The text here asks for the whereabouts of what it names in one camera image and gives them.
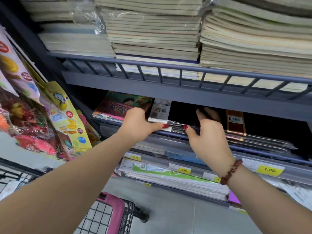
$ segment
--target book cover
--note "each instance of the book cover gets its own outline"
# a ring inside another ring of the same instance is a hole
[[[123,121],[129,109],[141,107],[150,101],[152,101],[150,97],[108,91],[103,101],[93,112],[93,116]]]

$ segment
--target cart handle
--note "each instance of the cart handle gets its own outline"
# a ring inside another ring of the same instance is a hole
[[[106,192],[100,193],[97,200],[106,203],[113,208],[110,224],[108,226],[106,233],[118,234],[125,209],[124,202],[120,198]]]

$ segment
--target purple notebook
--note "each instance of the purple notebook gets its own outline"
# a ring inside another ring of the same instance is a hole
[[[229,201],[237,203],[237,204],[241,204],[240,201],[237,199],[237,197],[234,195],[234,193],[231,190],[229,193]]]

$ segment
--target hand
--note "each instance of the hand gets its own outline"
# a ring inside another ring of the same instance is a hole
[[[214,120],[209,120],[199,109],[196,114],[200,122],[200,135],[195,130],[187,127],[190,146],[198,157],[200,157],[219,177],[226,175],[235,162],[227,140],[223,126],[217,112],[205,107],[204,110]]]
[[[123,134],[127,139],[133,140],[133,143],[146,139],[150,133],[161,130],[163,123],[150,123],[145,120],[145,111],[142,108],[132,108],[127,111],[124,122],[118,133]]]

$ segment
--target shopping cart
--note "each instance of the shopping cart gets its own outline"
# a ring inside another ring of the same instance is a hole
[[[21,185],[43,176],[51,169],[31,169],[0,158],[0,192],[11,181]],[[100,193],[74,234],[127,234],[130,233],[132,218],[142,222],[149,220],[149,214],[129,200],[120,199],[106,192]]]

